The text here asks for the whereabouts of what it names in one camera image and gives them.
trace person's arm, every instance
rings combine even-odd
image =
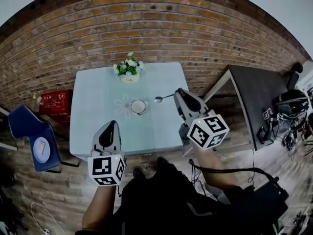
[[[201,167],[218,170],[226,169],[212,149],[202,151],[196,145],[193,145],[193,147],[196,158]],[[203,172],[203,176],[208,185],[217,187],[221,190],[229,190],[235,186],[240,186],[234,173],[221,174]]]
[[[98,187],[84,214],[83,230],[101,231],[103,222],[113,215],[115,186]]]

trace person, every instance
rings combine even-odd
[[[195,149],[201,167],[225,169],[213,150]],[[122,203],[113,215],[115,186],[99,187],[75,235],[222,234],[223,205],[196,192],[188,178],[165,158],[157,159],[155,175],[146,179],[139,167],[122,191]],[[203,173],[208,185],[227,197],[242,190],[233,173]]]

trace spoon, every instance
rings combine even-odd
[[[171,94],[171,95],[168,95],[165,97],[157,96],[157,97],[155,97],[155,103],[160,103],[160,102],[162,102],[163,99],[170,97],[170,96],[174,96],[174,94]]]

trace brick wall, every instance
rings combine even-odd
[[[133,51],[143,62],[181,63],[204,95],[228,64],[290,70],[309,55],[247,0],[37,0],[0,28],[0,103],[72,89],[77,71],[112,66]]]

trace white metal frame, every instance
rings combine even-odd
[[[253,144],[253,137],[252,137],[252,132],[251,132],[251,127],[250,127],[250,124],[249,124],[249,121],[248,121],[248,117],[247,117],[247,113],[246,113],[246,109],[245,109],[245,105],[243,103],[243,100],[240,96],[240,93],[238,91],[238,88],[237,88],[237,85],[235,83],[235,80],[230,72],[230,70],[226,71],[225,74],[220,78],[220,80],[212,87],[212,89],[209,90],[209,92],[204,96],[203,100],[204,102],[206,103],[214,94],[216,94],[216,92],[219,91],[219,89],[229,80],[231,79],[231,82],[233,83],[234,85],[234,88],[235,88],[235,91],[236,91],[236,94],[239,98],[239,101],[240,101],[240,105],[241,105],[241,108],[244,112],[244,116],[245,116],[245,120],[246,120],[246,124],[248,126],[248,132],[249,132],[249,141],[250,141],[250,144],[244,144],[244,145],[239,145],[239,146],[235,146],[235,147],[230,147],[230,148],[226,148],[226,149],[223,149],[223,153],[227,153],[227,152],[231,152],[231,151],[237,151],[239,150],[239,148],[241,147],[242,149],[244,150],[247,150],[248,149],[248,146],[250,145],[250,148],[255,148],[254,147],[254,144]]]
[[[8,111],[6,111],[5,109],[0,107],[0,112],[5,114],[6,116],[8,116],[10,113]],[[11,146],[11,145],[7,145],[4,143],[0,142],[0,147],[5,148],[5,149],[9,149],[9,150],[13,150],[13,151],[17,151],[17,147]]]

